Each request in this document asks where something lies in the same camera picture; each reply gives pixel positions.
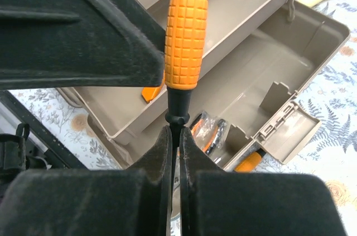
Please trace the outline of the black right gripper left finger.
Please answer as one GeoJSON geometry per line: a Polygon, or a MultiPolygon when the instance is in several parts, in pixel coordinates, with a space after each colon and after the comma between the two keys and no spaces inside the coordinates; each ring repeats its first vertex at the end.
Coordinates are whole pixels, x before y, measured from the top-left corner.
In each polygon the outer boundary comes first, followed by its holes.
{"type": "Polygon", "coordinates": [[[125,170],[27,170],[1,203],[2,235],[166,235],[172,136],[125,170]]]}

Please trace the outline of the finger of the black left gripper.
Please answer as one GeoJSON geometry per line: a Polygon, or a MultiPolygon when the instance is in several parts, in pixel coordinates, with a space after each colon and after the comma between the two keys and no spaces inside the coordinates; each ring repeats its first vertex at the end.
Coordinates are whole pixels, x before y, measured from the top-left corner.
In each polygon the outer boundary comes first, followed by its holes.
{"type": "Polygon", "coordinates": [[[1,89],[157,86],[164,40],[137,0],[1,0],[1,89]]]}

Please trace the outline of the orange utility knife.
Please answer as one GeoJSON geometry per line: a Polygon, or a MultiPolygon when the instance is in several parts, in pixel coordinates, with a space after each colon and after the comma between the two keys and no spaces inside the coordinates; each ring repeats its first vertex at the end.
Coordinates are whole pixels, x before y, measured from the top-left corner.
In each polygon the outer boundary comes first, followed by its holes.
{"type": "Polygon", "coordinates": [[[145,102],[150,103],[151,101],[153,101],[156,98],[156,96],[158,96],[159,93],[161,92],[164,84],[165,84],[165,78],[162,79],[160,86],[144,87],[141,92],[141,95],[142,95],[142,98],[145,100],[145,102]]]}

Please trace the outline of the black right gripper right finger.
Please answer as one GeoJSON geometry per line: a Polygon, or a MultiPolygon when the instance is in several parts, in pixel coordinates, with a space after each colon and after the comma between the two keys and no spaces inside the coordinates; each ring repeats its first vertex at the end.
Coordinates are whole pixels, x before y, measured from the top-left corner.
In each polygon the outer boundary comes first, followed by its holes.
{"type": "Polygon", "coordinates": [[[182,235],[345,235],[324,182],[306,174],[226,172],[180,135],[182,235]]]}

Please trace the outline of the orange handled pliers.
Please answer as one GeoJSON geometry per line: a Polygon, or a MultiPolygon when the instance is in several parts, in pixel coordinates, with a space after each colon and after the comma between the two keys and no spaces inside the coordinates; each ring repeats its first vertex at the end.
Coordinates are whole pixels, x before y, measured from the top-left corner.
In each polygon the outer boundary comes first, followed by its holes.
{"type": "Polygon", "coordinates": [[[230,159],[225,145],[230,123],[211,116],[206,111],[199,113],[190,125],[197,146],[217,165],[223,167],[230,159]]]}

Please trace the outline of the taupe plastic tool box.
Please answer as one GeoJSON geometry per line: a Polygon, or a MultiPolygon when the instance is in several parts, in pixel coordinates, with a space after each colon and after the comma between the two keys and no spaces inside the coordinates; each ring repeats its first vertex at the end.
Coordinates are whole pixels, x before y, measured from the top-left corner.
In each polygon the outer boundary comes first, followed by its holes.
{"type": "Polygon", "coordinates": [[[202,111],[230,123],[234,170],[253,147],[282,164],[311,140],[321,120],[296,97],[350,36],[340,22],[295,0],[209,0],[200,80],[190,118],[202,111]]]}

